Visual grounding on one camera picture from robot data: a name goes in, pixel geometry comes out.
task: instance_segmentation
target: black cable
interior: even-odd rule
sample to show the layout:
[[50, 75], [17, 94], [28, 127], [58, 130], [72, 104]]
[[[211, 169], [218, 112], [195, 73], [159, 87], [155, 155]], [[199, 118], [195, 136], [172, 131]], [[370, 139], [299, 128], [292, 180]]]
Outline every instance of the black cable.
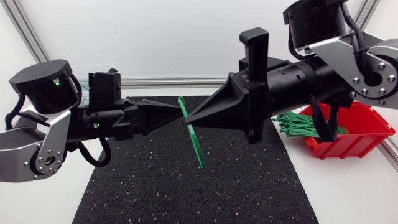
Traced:
[[34, 121], [34, 122], [36, 122], [36, 123], [38, 123], [38, 124], [41, 124], [41, 125], [43, 125], [43, 126], [50, 127], [50, 125], [49, 125], [48, 123], [46, 123], [45, 121], [42, 121], [42, 120], [40, 120], [40, 119], [37, 119], [37, 118], [35, 118], [35, 117], [33, 117], [33, 116], [29, 115], [29, 114], [18, 113], [17, 115], [18, 115], [18, 116], [21, 116], [21, 117], [24, 117], [24, 118], [27, 118], [27, 119], [29, 119], [29, 120], [31, 120], [31, 121]]
[[356, 40], [358, 41], [358, 49], [354, 50], [355, 59], [359, 71], [366, 77], [367, 81], [371, 84], [375, 84], [375, 76], [373, 74], [372, 66], [370, 63], [366, 47], [365, 38], [363, 36], [362, 30], [356, 25], [354, 19], [349, 14], [349, 11], [344, 3], [340, 4], [340, 8], [343, 11], [343, 17], [347, 25], [354, 31]]
[[73, 105], [73, 108], [77, 108], [80, 105], [81, 102], [81, 96], [82, 96], [82, 90], [81, 90], [81, 86], [79, 81], [77, 80], [76, 76], [74, 76], [74, 74], [70, 75], [70, 78], [72, 79], [73, 83], [76, 86], [77, 89], [77, 95], [79, 97], [78, 101], [75, 103], [75, 105]]
[[315, 56], [315, 54], [310, 54], [310, 55], [303, 56], [303, 55], [300, 55], [299, 53], [296, 52], [296, 50], [294, 49], [294, 46], [293, 46], [292, 33], [291, 33], [291, 31], [290, 31], [290, 28], [289, 28], [289, 43], [288, 43], [288, 46], [289, 46], [289, 52], [290, 52], [295, 58], [297, 58], [297, 59], [299, 59], [299, 60], [305, 60], [305, 59], [312, 58], [312, 57]]
[[116, 72], [118, 72], [118, 71], [115, 68], [110, 68], [108, 70], [108, 73], [116, 73]]
[[19, 95], [19, 99], [17, 102], [17, 105], [15, 105], [14, 109], [7, 114], [6, 116], [6, 130], [12, 130], [12, 120], [15, 118], [15, 116], [19, 113], [21, 110], [22, 106], [25, 103], [25, 95]]
[[354, 52], [359, 52], [359, 44], [358, 44], [358, 40], [356, 38], [355, 34], [351, 34], [351, 44], [353, 45], [354, 48]]
[[102, 161], [97, 161], [96, 159], [94, 159], [91, 156], [90, 152], [88, 152], [86, 146], [81, 141], [76, 142], [76, 144], [80, 150], [80, 153], [87, 160], [87, 162], [96, 167], [103, 167], [106, 166], [111, 161], [112, 151], [111, 147], [109, 146], [109, 143], [106, 141], [104, 137], [100, 137], [99, 140], [101, 141], [101, 145], [102, 147], [104, 147], [104, 152], [105, 152], [105, 158]]

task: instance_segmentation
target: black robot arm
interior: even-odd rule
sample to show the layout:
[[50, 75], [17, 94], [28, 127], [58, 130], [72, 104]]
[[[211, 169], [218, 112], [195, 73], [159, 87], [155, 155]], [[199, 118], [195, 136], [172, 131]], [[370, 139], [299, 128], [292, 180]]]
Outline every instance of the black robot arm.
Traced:
[[[116, 141], [144, 136], [182, 115], [177, 106], [121, 98], [115, 69], [89, 74], [89, 104], [79, 106], [81, 88], [66, 60], [40, 63], [10, 79], [20, 100], [0, 133], [0, 181], [41, 180], [57, 173], [67, 152], [79, 149], [94, 166], [111, 160], [106, 137]], [[21, 110], [27, 96], [32, 106]], [[16, 124], [12, 119], [19, 115]], [[38, 125], [47, 127], [43, 132]], [[105, 157], [94, 159], [82, 141], [99, 138]]]
[[[380, 40], [358, 29], [344, 2], [301, 0], [284, 12], [289, 50], [300, 61], [267, 57], [268, 32], [241, 33], [246, 57], [239, 72], [186, 118], [188, 124], [239, 129], [249, 143], [262, 140], [265, 119], [310, 104], [324, 141], [336, 140], [338, 108], [353, 100], [398, 109], [398, 40]], [[353, 28], [346, 34], [345, 22]], [[308, 55], [298, 52], [304, 50]], [[331, 106], [326, 122], [318, 101]]]

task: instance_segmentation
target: black rubber mat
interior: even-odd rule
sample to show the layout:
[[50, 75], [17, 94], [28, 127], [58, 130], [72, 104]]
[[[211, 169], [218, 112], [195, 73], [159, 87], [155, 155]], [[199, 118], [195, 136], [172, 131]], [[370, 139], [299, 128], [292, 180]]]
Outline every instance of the black rubber mat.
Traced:
[[[187, 110], [205, 98], [185, 97]], [[147, 99], [178, 105], [177, 97]], [[195, 131], [206, 169], [183, 118], [146, 137], [110, 139], [112, 161], [94, 170], [73, 222], [318, 223], [271, 121], [254, 145], [241, 131]]]

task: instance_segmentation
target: red storage bin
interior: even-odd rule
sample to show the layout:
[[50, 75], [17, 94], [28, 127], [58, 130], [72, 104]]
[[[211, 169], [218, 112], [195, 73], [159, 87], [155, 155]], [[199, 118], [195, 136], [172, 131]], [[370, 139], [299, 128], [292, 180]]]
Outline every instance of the red storage bin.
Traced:
[[[329, 119], [330, 106], [320, 104], [326, 119]], [[300, 114], [312, 115], [311, 106]], [[347, 156], [364, 157], [378, 146], [385, 138], [395, 134], [395, 130], [370, 106], [354, 102], [350, 109], [340, 108], [338, 124], [350, 134], [337, 135], [335, 142], [323, 142], [320, 138], [305, 137], [305, 143], [315, 157]]]

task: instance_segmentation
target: black plastic mount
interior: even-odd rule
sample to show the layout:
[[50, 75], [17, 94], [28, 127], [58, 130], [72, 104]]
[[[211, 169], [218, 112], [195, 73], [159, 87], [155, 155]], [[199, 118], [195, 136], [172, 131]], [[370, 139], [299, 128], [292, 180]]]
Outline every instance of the black plastic mount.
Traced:
[[101, 111], [115, 108], [116, 102], [122, 98], [121, 78], [117, 72], [111, 68], [109, 72], [88, 74], [90, 110]]
[[[194, 126], [242, 130], [252, 144], [262, 140], [266, 117], [269, 34], [258, 27], [242, 32], [239, 39], [246, 51], [246, 58], [239, 61], [240, 72], [230, 73], [227, 82], [186, 121]], [[281, 60], [272, 62], [285, 65]]]

